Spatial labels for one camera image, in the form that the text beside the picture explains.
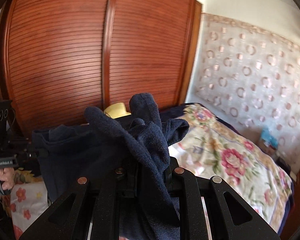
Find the left hand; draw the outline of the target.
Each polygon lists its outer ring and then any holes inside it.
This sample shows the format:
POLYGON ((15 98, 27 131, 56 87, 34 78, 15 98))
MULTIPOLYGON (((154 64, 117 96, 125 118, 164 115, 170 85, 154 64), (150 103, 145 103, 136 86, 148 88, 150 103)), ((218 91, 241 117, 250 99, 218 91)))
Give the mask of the left hand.
POLYGON ((3 190, 11 190, 14 187, 14 168, 0 169, 0 181, 3 190))

